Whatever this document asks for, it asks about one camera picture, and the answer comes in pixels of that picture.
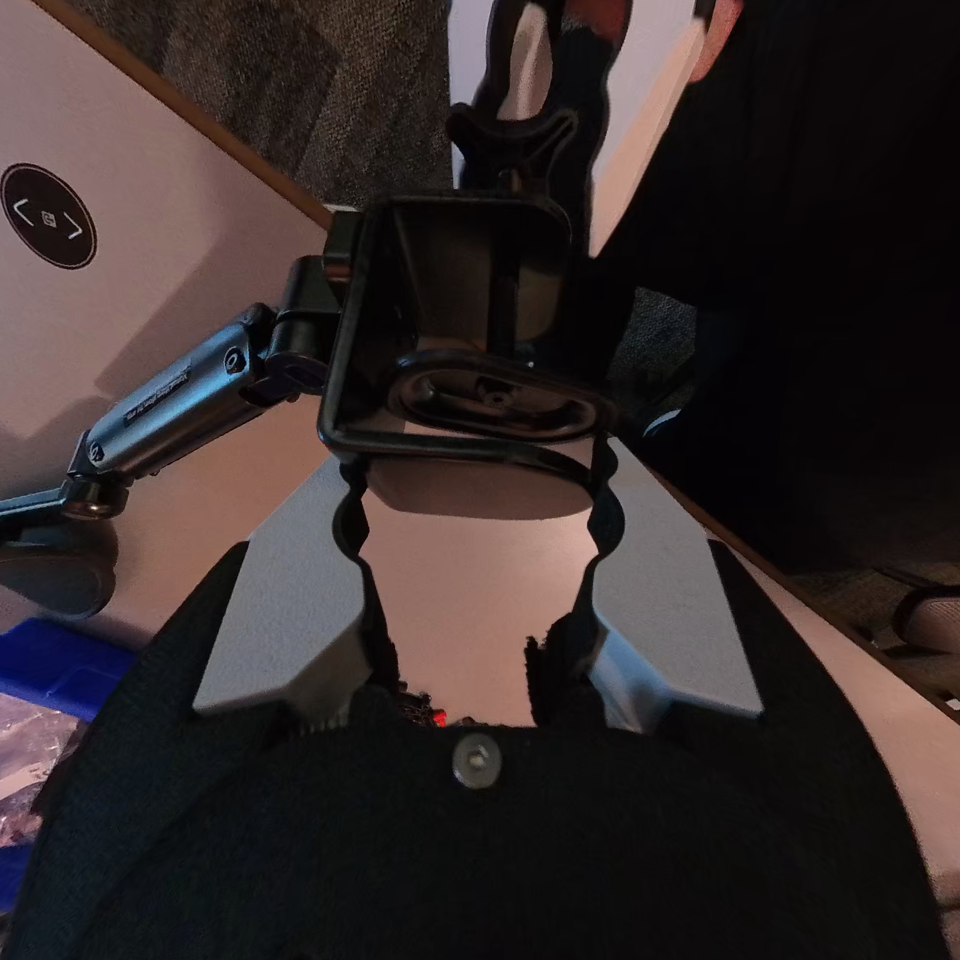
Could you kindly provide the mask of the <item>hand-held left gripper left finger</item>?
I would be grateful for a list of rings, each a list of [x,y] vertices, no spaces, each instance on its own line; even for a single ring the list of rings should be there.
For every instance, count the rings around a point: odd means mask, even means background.
[[[395,696],[399,656],[373,571],[365,481],[324,461],[252,533],[193,702],[212,715],[279,703],[314,726],[371,682]]]

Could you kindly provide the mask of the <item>blue plastic bin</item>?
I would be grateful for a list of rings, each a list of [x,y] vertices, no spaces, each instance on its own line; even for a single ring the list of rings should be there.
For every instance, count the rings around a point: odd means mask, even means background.
[[[85,723],[84,733],[137,656],[136,652],[66,626],[28,619],[2,633],[1,696],[6,694],[76,717]],[[54,771],[66,761],[80,739]],[[37,802],[41,794],[42,791],[32,808],[41,816],[40,825],[42,813]],[[38,833],[28,845],[1,847],[3,920],[13,912]]]

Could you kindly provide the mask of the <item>person's right hand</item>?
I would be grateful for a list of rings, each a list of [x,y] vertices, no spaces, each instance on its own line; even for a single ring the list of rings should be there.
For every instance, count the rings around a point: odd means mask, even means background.
[[[701,53],[691,71],[690,85],[705,78],[726,45],[744,7],[743,1],[714,1]]]

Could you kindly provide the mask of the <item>clear plastic bag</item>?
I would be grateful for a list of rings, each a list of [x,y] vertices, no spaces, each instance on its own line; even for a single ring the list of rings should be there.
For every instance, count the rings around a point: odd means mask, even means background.
[[[86,723],[13,696],[1,696],[1,848],[28,845],[42,816],[33,810],[58,763]]]

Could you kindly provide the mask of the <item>pile of lego pieces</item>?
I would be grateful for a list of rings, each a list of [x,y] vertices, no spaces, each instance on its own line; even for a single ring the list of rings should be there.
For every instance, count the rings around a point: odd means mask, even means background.
[[[401,690],[397,695],[400,716],[407,722],[428,729],[444,729],[448,724],[447,712],[434,706],[428,693],[411,693]]]

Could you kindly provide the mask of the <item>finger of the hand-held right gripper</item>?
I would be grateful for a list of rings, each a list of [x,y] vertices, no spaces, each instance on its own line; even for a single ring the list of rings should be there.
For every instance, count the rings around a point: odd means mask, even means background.
[[[564,2],[602,44],[590,90],[584,181],[585,251],[597,258],[628,210],[706,51],[713,2]]]
[[[464,150],[454,133],[464,118],[499,128],[527,119],[527,3],[456,1],[447,24],[447,135],[453,177],[465,185]]]

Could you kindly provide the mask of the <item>black desk clamp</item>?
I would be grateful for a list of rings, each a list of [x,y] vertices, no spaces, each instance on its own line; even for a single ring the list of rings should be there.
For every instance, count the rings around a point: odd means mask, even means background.
[[[318,435],[392,510],[534,522],[589,510],[616,408],[561,352],[579,246],[550,193],[574,110],[455,105],[456,190],[378,200],[355,230]]]

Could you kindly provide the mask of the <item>black round table disc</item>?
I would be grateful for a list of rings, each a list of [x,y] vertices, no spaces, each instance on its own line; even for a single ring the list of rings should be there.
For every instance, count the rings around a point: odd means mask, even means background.
[[[76,271],[90,265],[98,250],[95,223],[79,194],[42,166],[20,162],[1,181],[6,221],[41,260]]]

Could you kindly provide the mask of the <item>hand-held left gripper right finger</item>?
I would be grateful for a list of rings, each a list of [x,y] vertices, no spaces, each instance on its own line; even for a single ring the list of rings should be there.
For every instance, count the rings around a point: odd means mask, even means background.
[[[591,630],[585,675],[606,726],[653,732],[670,708],[747,721],[763,712],[704,527],[618,439],[616,465],[571,547]]]

